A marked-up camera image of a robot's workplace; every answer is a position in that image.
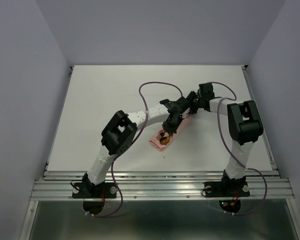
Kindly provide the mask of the gold fork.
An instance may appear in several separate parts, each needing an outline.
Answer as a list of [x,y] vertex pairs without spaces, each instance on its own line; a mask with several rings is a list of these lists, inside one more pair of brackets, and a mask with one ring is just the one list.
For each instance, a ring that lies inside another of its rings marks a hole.
[[161,132],[157,135],[156,139],[159,141],[161,138],[163,138],[163,137],[165,136],[165,134],[166,134],[165,131],[161,131]]

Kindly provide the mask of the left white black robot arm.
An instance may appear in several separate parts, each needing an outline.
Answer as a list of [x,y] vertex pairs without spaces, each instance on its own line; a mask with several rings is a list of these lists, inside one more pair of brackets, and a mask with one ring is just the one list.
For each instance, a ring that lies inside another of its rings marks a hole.
[[190,112],[190,103],[180,97],[176,101],[164,99],[148,110],[133,113],[117,111],[101,132],[101,147],[90,168],[82,177],[84,193],[95,198],[103,191],[103,183],[112,163],[133,144],[136,133],[156,123],[162,123],[154,137],[159,147],[167,146],[177,134],[185,116]]

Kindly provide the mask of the gold spoon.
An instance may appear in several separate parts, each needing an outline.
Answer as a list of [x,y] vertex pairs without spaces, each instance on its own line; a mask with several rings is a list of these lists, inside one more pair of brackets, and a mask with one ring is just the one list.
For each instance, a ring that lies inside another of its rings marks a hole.
[[159,144],[162,145],[162,146],[166,146],[171,140],[171,137],[169,134],[165,134],[164,137],[162,137],[160,140],[159,140]]

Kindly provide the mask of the pink satin napkin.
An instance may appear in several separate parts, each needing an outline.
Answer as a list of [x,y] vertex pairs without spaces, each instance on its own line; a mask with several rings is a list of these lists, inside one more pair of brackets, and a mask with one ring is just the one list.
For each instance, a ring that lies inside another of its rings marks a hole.
[[150,140],[149,143],[157,150],[163,151],[166,149],[173,141],[178,137],[178,135],[183,131],[183,129],[191,122],[192,117],[190,114],[187,114],[185,118],[182,120],[181,124],[179,125],[176,133],[174,134],[169,134],[170,135],[170,142],[167,145],[160,145],[159,141],[156,139],[157,135],[165,131],[163,128],[159,130]]

